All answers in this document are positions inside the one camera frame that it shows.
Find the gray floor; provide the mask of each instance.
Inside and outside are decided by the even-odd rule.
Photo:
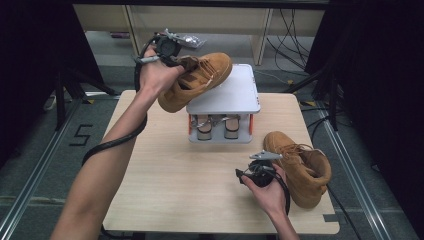
[[[118,91],[132,88],[134,62],[131,57],[133,55],[131,41],[113,39],[106,32],[87,32],[86,36],[106,84]],[[281,92],[287,89],[289,80],[296,83],[304,78],[301,76],[304,73],[299,67],[280,56],[275,58],[275,51],[270,45],[266,47],[262,65],[254,66],[248,36],[201,34],[196,36],[206,40],[205,45],[200,49],[183,49],[180,55],[200,56],[209,52],[226,52],[234,63],[250,64],[253,67],[259,92]],[[299,41],[306,49],[310,49],[313,38],[299,38]],[[278,45],[278,38],[271,37],[271,42]],[[287,45],[293,47],[291,42],[287,42]],[[297,54],[291,51],[286,53],[302,63]],[[314,83],[296,93],[300,102],[313,101],[310,96],[313,86]],[[98,91],[91,86],[84,86],[84,89]],[[82,158],[86,151],[101,139],[116,103],[117,100],[112,98],[97,99],[92,104],[81,104],[76,101],[67,103],[67,109],[72,109],[73,106],[77,106],[77,109],[56,149],[52,151],[52,160],[47,163],[47,170],[40,176],[40,181],[28,204],[24,204],[25,211],[18,217],[17,224],[12,227],[14,231],[10,233],[10,239],[37,240],[49,237],[67,191],[80,168]],[[307,126],[322,118],[323,112],[310,110],[313,108],[315,107],[301,106]],[[13,203],[16,203],[14,199],[25,188],[33,169],[45,155],[50,139],[57,133],[54,131],[55,121],[54,108],[46,111],[34,124],[35,127],[28,134],[26,141],[21,144],[21,154],[11,158],[0,170],[0,217],[5,218],[10,213]],[[311,125],[308,130],[313,137],[314,146],[323,150],[331,162],[333,176],[329,186],[334,193],[331,199],[338,215],[340,232],[332,236],[301,235],[301,239],[358,239],[355,228],[362,239],[418,239],[384,179],[378,171],[371,168],[372,159],[348,116],[342,112],[338,114],[337,121],[339,131],[336,133],[332,132],[326,122],[318,126]],[[76,137],[76,132],[90,137],[87,139]],[[341,139],[342,146],[346,148],[345,153],[336,149],[333,134]],[[351,162],[352,166],[346,165],[346,162]],[[358,193],[358,185],[365,191],[365,197]],[[370,206],[375,208],[377,214],[369,215]],[[375,217],[378,217],[377,222],[383,224],[384,230],[378,229],[380,225],[373,223]],[[146,236],[149,240],[197,238],[196,233],[147,233]],[[257,235],[220,234],[216,239],[266,238]]]

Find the cable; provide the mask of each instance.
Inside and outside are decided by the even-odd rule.
[[[347,221],[349,222],[350,226],[352,226],[353,231],[356,234],[356,237],[361,240],[361,236],[359,235],[358,230],[356,229],[355,225],[353,224],[352,219],[350,219],[349,214],[347,213],[346,209],[343,207],[343,205],[341,204],[341,202],[339,201],[339,199],[336,197],[336,195],[334,194],[333,190],[330,188],[330,185],[327,184],[327,189],[328,191],[331,193],[331,195],[333,196],[334,200],[336,200],[337,204],[339,204],[340,209],[343,211],[343,214],[345,215]]]
[[[290,25],[287,25],[287,21],[286,21],[286,19],[285,19],[285,17],[284,17],[284,14],[283,14],[283,12],[282,12],[282,9],[280,9],[280,15],[281,15],[281,17],[282,17],[282,19],[283,19],[284,25],[286,26],[287,32],[286,32],[286,35],[284,36],[283,40],[281,40],[279,37],[278,37],[278,39],[280,40],[281,44],[282,44],[284,47],[286,47],[288,50],[290,50],[290,51],[292,51],[292,52],[295,52],[295,53],[298,53],[298,54],[299,54],[300,59],[301,59],[301,60],[302,60],[302,62],[303,62],[303,65],[305,66],[305,65],[306,65],[306,60],[304,59],[304,57],[309,57],[309,56],[307,56],[307,55],[303,54],[303,53],[301,52],[301,50],[300,50],[300,48],[299,48],[299,47],[301,47],[301,48],[302,48],[304,51],[306,51],[307,53],[309,53],[309,51],[308,51],[305,47],[303,47],[303,46],[302,46],[302,44],[300,44],[299,40],[297,39],[296,24],[295,24],[295,22],[294,22],[294,17],[295,17],[296,10],[295,10],[295,9],[292,9],[292,10],[291,10],[291,13],[292,13],[292,17],[291,17]],[[293,37],[293,35],[291,34],[291,31],[290,31],[290,30],[291,30],[291,28],[292,28],[292,26],[293,26],[293,34],[294,34],[294,37]],[[297,51],[296,51],[296,50],[293,50],[293,49],[291,49],[291,48],[289,48],[288,46],[286,46],[286,45],[284,44],[284,41],[285,41],[285,39],[287,38],[287,36],[290,36],[290,38],[292,39],[292,41],[293,41],[293,43],[294,43],[294,45],[295,45],[295,47],[296,47]]]
[[[275,76],[275,75],[268,74],[268,73],[264,73],[264,72],[260,72],[260,71],[257,71],[257,70],[254,70],[253,72],[255,72],[255,73],[259,73],[259,74],[262,74],[262,75],[266,75],[266,76],[273,77],[273,78],[277,79],[278,81],[280,81],[280,82],[282,82],[282,83],[284,83],[284,84],[290,85],[289,83],[284,82],[283,80],[279,79],[279,78],[278,78],[277,76]]]
[[[284,198],[286,199],[286,215],[289,215],[289,211],[290,211],[290,191],[289,188],[287,187],[286,183],[283,181],[283,178],[281,177],[280,174],[275,173],[273,174],[272,172],[266,170],[266,169],[262,169],[264,172],[268,173],[269,175],[271,175],[274,179],[276,179],[278,181],[278,183],[281,185],[281,187],[283,188],[284,191]]]
[[[323,123],[324,121],[328,120],[328,119],[329,119],[329,117],[330,117],[330,116],[325,116],[325,117],[323,117],[323,118],[320,118],[320,119],[316,120],[315,122],[313,122],[313,123],[311,123],[311,124],[309,124],[309,125],[307,126],[307,128],[309,128],[310,126],[312,126],[312,125],[316,124],[316,126],[315,126],[314,130],[312,131],[312,135],[311,135],[311,141],[312,141],[312,142],[313,142],[313,137],[314,137],[315,131],[316,131],[316,129],[318,128],[318,126],[319,126],[321,123]],[[328,189],[328,191],[331,193],[331,195],[334,197],[334,199],[336,200],[337,204],[339,204],[340,209],[343,211],[343,214],[345,215],[345,217],[346,217],[346,219],[348,220],[349,224],[352,226],[352,229],[353,229],[353,231],[355,232],[355,234],[356,234],[357,238],[358,238],[359,240],[361,240],[362,238],[360,237],[360,235],[359,235],[359,233],[358,233],[358,231],[357,231],[357,229],[356,229],[355,225],[353,224],[353,221],[350,219],[349,214],[346,212],[345,208],[343,207],[343,205],[341,204],[341,202],[340,202],[340,201],[339,201],[339,199],[336,197],[336,195],[335,195],[335,194],[334,194],[334,192],[331,190],[331,188],[330,188],[330,186],[329,186],[328,184],[327,184],[327,189]]]
[[[280,69],[280,71],[282,71],[282,72],[286,72],[286,73],[290,73],[290,74],[295,74],[295,75],[299,75],[299,76],[304,76],[304,77],[308,77],[309,76],[308,74],[301,74],[301,73],[291,72],[291,71],[287,71],[287,70],[282,69],[278,65],[278,63],[277,63],[277,54],[274,56],[274,62],[275,62],[275,65],[278,67],[278,69]]]
[[[277,53],[280,54],[281,56],[283,56],[284,58],[286,58],[287,60],[289,60],[290,62],[292,62],[294,65],[298,66],[299,68],[301,68],[302,70],[305,68],[302,64],[296,62],[295,60],[293,60],[291,57],[287,56],[285,53],[281,52],[279,50],[279,47],[281,46],[281,43],[279,45],[279,47],[275,47],[271,41],[269,40],[269,38],[267,37],[266,40],[268,41],[268,43],[271,45],[271,47],[275,50],[275,57],[277,56]]]
[[[309,108],[309,109],[302,109],[301,112],[307,112],[307,111],[313,111],[313,110],[328,110],[328,108]]]
[[[152,38],[152,39],[150,39],[148,41],[148,43],[146,43],[144,45],[143,49],[141,50],[140,56],[142,56],[142,57],[144,56],[144,54],[147,51],[147,47],[154,40],[155,40],[155,38]],[[139,78],[140,78],[141,67],[142,67],[142,64],[136,61],[136,66],[135,66],[135,69],[134,69],[134,86],[135,86],[135,90],[136,91],[140,90]],[[99,144],[99,145],[91,148],[90,150],[88,150],[87,153],[84,155],[84,158],[82,160],[81,166],[84,166],[84,164],[87,162],[87,160],[91,156],[93,156],[93,155],[95,155],[95,154],[97,154],[97,153],[99,153],[99,152],[101,152],[101,151],[103,151],[105,149],[109,149],[109,148],[118,146],[120,144],[123,144],[123,143],[128,142],[129,140],[135,138],[137,135],[139,135],[144,130],[144,128],[146,127],[146,124],[147,124],[147,114],[146,114],[146,117],[144,118],[143,122],[140,124],[140,126],[137,127],[133,132],[129,133],[128,135],[126,135],[124,137],[121,137],[121,138],[118,138],[118,139],[115,139],[115,140],[112,140],[112,141],[109,141],[109,142],[105,142],[105,143]],[[105,236],[107,236],[107,237],[109,237],[111,239],[131,239],[131,237],[127,237],[127,236],[114,236],[114,235],[108,233],[106,231],[106,229],[104,228],[103,224],[102,224],[100,230],[101,230],[101,232],[102,232],[103,235],[105,235]]]

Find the boot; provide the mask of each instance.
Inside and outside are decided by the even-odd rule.
[[[331,178],[331,166],[324,153],[308,145],[296,144],[279,131],[268,133],[263,147],[265,151],[283,155],[274,162],[286,172],[293,201],[302,208],[318,205]]]
[[[181,110],[193,98],[220,85],[233,67],[231,58],[225,53],[211,53],[199,58],[185,56],[176,61],[186,72],[158,97],[159,105],[170,113]]]

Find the wooden table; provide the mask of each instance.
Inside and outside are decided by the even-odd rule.
[[[124,91],[108,129],[133,99]],[[248,144],[205,144],[188,140],[185,108],[167,113],[156,102],[138,136],[122,185],[104,221],[107,230],[184,233],[276,233],[235,169],[244,170],[262,150],[268,132],[279,130],[297,143],[311,144],[297,99],[292,94],[260,93]],[[290,220],[299,234],[339,231],[328,193],[318,206],[291,204]]]

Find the boot laces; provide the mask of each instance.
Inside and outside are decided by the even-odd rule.
[[[282,164],[282,161],[284,161],[285,158],[290,158],[293,155],[299,155],[300,153],[302,153],[302,151],[306,149],[313,148],[307,144],[290,144],[287,146],[280,146],[279,151],[283,155],[283,158],[278,159],[278,161],[280,162],[280,164]],[[305,170],[309,175],[311,175],[312,177],[318,177],[318,174],[313,169],[305,165],[305,162],[302,160],[302,158],[299,158],[299,161],[299,163],[305,167]]]
[[[212,82],[214,76],[218,73],[218,71],[212,66],[209,59],[197,59],[198,60],[198,67],[200,70],[202,70],[203,75],[209,79],[206,83],[206,86],[209,86],[209,84]]]

